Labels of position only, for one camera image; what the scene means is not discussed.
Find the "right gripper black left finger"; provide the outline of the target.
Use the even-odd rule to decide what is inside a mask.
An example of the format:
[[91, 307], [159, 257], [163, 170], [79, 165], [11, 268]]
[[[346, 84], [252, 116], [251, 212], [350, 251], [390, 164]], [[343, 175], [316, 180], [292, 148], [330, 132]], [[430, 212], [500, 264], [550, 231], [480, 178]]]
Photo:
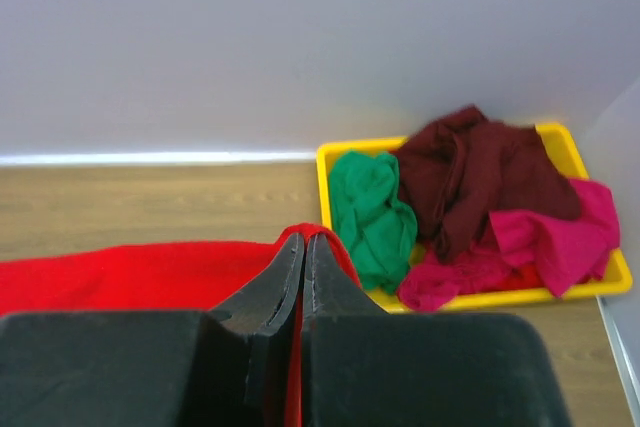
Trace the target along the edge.
[[286, 391], [305, 254], [304, 237], [289, 235], [269, 265], [211, 311], [214, 366], [221, 396], [241, 407], [278, 407]]

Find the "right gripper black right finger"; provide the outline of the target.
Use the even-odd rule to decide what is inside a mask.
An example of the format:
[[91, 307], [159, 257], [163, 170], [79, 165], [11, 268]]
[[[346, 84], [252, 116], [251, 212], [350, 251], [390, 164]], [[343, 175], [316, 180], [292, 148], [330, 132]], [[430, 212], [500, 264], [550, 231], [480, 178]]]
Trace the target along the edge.
[[386, 314], [342, 269], [328, 237], [314, 235], [305, 258], [303, 319]]

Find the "red t shirt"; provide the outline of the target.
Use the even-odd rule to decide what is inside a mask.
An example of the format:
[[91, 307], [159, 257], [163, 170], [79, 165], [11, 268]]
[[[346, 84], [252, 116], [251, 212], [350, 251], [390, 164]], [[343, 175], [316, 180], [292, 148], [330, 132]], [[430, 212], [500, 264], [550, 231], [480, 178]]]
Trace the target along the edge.
[[[221, 396], [211, 311], [257, 277], [291, 234], [305, 254], [281, 404]], [[198, 241], [111, 247], [1, 266], [1, 422], [5, 426], [282, 426], [298, 392], [299, 319], [313, 224], [272, 244]]]

